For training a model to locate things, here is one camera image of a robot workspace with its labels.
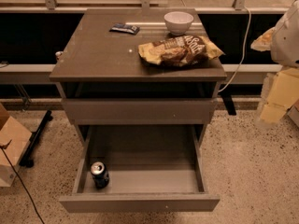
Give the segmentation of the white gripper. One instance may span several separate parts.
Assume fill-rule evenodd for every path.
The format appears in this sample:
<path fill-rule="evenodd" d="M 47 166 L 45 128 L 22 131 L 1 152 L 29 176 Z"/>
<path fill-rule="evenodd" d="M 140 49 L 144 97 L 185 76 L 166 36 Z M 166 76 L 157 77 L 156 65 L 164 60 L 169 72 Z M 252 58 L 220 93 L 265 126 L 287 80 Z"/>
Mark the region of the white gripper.
<path fill-rule="evenodd" d="M 257 51 L 271 50 L 274 62 L 299 67 L 299 0 L 272 27 L 250 45 Z M 278 123 L 299 100 L 299 70 L 287 68 L 275 75 L 268 74 L 263 82 L 259 120 L 267 124 Z"/>

